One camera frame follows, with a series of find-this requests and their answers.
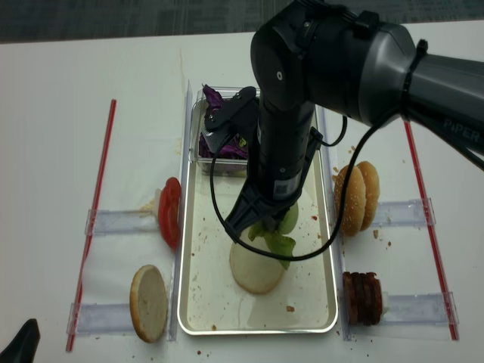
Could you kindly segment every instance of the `sesame seed bun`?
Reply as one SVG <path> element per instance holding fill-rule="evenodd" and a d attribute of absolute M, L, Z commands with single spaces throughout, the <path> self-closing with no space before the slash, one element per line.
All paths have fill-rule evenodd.
<path fill-rule="evenodd" d="M 341 191 L 347 170 L 348 166 L 342 168 L 336 177 L 336 181 L 334 182 L 334 203 L 336 205 L 337 213 L 340 211 Z M 340 229 L 341 232 L 346 236 L 354 236 L 361 229 L 363 219 L 365 217 L 365 195 L 365 180 L 363 179 L 360 169 L 355 166 L 353 167 L 353 171 L 349 177 L 343 223 L 341 224 Z"/>
<path fill-rule="evenodd" d="M 361 231 L 370 227 L 378 207 L 378 198 L 380 197 L 380 178 L 378 178 L 377 170 L 368 161 L 362 161 L 358 164 L 358 168 L 365 180 L 365 217 L 361 225 Z"/>

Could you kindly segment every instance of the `gray carpet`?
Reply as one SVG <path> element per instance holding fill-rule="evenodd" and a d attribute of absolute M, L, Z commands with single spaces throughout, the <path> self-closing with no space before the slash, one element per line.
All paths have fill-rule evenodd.
<path fill-rule="evenodd" d="M 0 42 L 254 31 L 290 0 L 0 0 Z M 341 0 L 393 23 L 484 18 L 484 0 Z"/>

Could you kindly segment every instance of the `clear plastic container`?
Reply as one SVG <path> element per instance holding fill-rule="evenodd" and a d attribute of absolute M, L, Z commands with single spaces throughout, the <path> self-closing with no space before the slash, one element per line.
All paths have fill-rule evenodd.
<path fill-rule="evenodd" d="M 228 100 L 232 98 L 238 91 L 239 88 L 225 87 L 217 88 L 216 91 L 220 95 Z M 197 100 L 192 108 L 192 123 L 191 123 L 191 133 L 190 133 L 190 161 L 196 161 L 198 166 L 203 173 L 209 174 L 210 164 L 212 163 L 212 158 L 201 157 L 199 155 L 198 141 L 200 133 L 202 132 L 202 125 L 205 121 L 205 112 L 208 108 L 208 103 L 206 102 L 205 95 L 202 90 L 197 93 Z M 226 175 L 226 176 L 240 176 L 245 177 L 247 175 L 247 160 L 233 160 L 233 159 L 217 159 L 216 166 L 214 169 L 215 175 Z"/>

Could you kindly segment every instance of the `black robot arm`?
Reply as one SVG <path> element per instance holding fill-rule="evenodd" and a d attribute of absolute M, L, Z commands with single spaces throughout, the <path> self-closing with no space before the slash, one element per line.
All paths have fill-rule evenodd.
<path fill-rule="evenodd" d="M 243 229 L 259 220 L 276 225 L 301 194 L 323 143 L 311 128 L 315 104 L 371 126 L 353 154 L 341 206 L 362 145 L 398 115 L 431 129 L 484 170 L 484 162 L 470 151 L 484 153 L 483 63 L 427 54 L 426 42 L 416 47 L 403 26 L 317 0 L 288 5 L 256 32 L 250 53 L 261 90 L 258 117 L 250 102 L 255 90 L 245 88 L 207 127 L 225 128 L 228 136 L 243 132 L 250 146 L 247 180 L 225 221 L 213 192 L 225 230 L 246 248 L 239 238 Z M 290 261 L 316 256 L 334 240 L 342 218 L 340 208 L 330 240 L 309 255 L 255 252 Z"/>

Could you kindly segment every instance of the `black cable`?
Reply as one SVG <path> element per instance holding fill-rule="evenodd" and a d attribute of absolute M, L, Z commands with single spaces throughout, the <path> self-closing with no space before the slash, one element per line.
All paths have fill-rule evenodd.
<path fill-rule="evenodd" d="M 322 141 L 321 145 L 323 145 L 325 147 L 332 147 L 332 146 L 338 145 L 341 142 L 341 140 L 343 140 L 343 138 L 345 137 L 347 127 L 348 127 L 348 117 L 343 116 L 343 126 L 341 127 L 340 136 L 338 136 L 336 141 L 333 142 L 332 144 L 328 144 L 328 143 Z"/>
<path fill-rule="evenodd" d="M 472 164 L 477 166 L 479 169 L 481 169 L 484 172 L 484 160 L 482 160 L 480 157 L 475 155 L 472 151 L 469 150 L 469 148 L 459 139 L 452 137 L 452 135 L 449 135 L 445 132 L 442 131 L 442 127 L 437 124 L 437 122 L 433 119 L 431 119 L 428 116 L 424 116 L 421 113 L 411 110 L 409 111 L 408 115 L 417 120 L 418 122 L 422 123 L 425 127 L 427 127 L 431 132 L 439 136 L 443 141 L 445 141 L 448 145 L 452 146 L 454 150 L 456 150 L 460 155 L 465 157 L 467 160 L 469 160 Z"/>
<path fill-rule="evenodd" d="M 338 212 L 336 224 L 334 226 L 333 231 L 331 232 L 330 238 L 326 241 L 326 243 L 322 247 L 320 247 L 316 251 L 313 251 L 313 252 L 310 252 L 310 253 L 307 253 L 307 254 L 301 255 L 301 256 L 284 256 L 284 255 L 278 255 L 277 253 L 271 253 L 271 252 L 267 252 L 267 251 L 260 250 L 258 248 L 252 247 L 249 244 L 246 244 L 245 242 L 243 242 L 238 236 L 236 236 L 228 228 L 227 223 L 225 223 L 225 220 L 223 219 L 222 215 L 220 214 L 219 208 L 217 206 L 217 202 L 216 202 L 216 198 L 215 198 L 215 188 L 214 188 L 214 185 L 213 185 L 213 172 L 215 170 L 215 164 L 216 164 L 217 157 L 219 157 L 220 150 L 222 149 L 222 147 L 226 143 L 228 143 L 232 139 L 232 137 L 233 137 L 233 135 L 228 135 L 224 139 L 224 141 L 220 144 L 220 146 L 217 148 L 217 151 L 213 155 L 212 163 L 210 165 L 210 176 L 209 176 L 209 179 L 210 179 L 210 193 L 212 195 L 213 208 L 215 210 L 215 213 L 216 213 L 217 217 L 219 218 L 220 223 L 222 223 L 222 226 L 224 227 L 225 231 L 227 232 L 228 236 L 236 244 L 240 244 L 242 247 L 245 247 L 249 251 L 252 251 L 254 253 L 258 253 L 259 255 L 271 257 L 273 259 L 279 259 L 279 260 L 282 260 L 282 261 L 303 261 L 305 259 L 311 259 L 312 257 L 315 257 L 315 256 L 320 255 L 321 253 L 323 253 L 334 242 L 334 240 L 336 239 L 336 237 L 338 235 L 338 232 L 340 231 L 340 226 L 341 226 L 341 223 L 343 222 L 343 214 L 344 214 L 344 208 L 345 208 L 346 192 L 347 192 L 347 189 L 348 189 L 349 177 L 351 175 L 351 172 L 353 170 L 353 167 L 355 166 L 356 159 L 358 158 L 358 155 L 360 154 L 361 149 L 365 145 L 366 141 L 381 126 L 383 126 L 386 123 L 386 121 L 391 116 L 393 116 L 397 112 L 398 112 L 398 109 L 391 110 L 390 112 L 386 113 L 380 120 L 378 120 L 377 123 L 373 124 L 373 126 L 370 127 L 370 129 L 368 131 L 366 131 L 366 133 L 363 135 L 363 137 L 359 141 L 358 145 L 356 146 L 355 152 L 353 153 L 353 156 L 352 156 L 352 158 L 351 158 L 351 160 L 349 162 L 349 165 L 348 165 L 348 169 L 346 171 L 345 179 L 344 179 L 343 186 L 342 186 L 342 192 L 341 192 L 340 211 Z"/>

